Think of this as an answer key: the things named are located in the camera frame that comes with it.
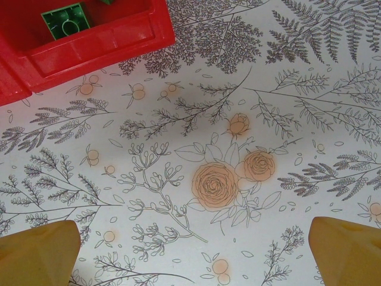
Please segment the red plastic toy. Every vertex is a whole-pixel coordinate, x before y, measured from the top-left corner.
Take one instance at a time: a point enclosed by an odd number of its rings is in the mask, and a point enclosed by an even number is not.
[[[41,13],[77,2],[0,1],[0,106],[174,43],[165,0],[83,1],[91,29],[55,41]]]

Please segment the wallpaper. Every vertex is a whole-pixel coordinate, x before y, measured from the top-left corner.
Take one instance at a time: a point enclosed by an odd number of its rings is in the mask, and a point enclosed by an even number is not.
[[[0,236],[75,220],[69,286],[322,285],[381,228],[381,1],[168,0],[176,44],[0,108]]]

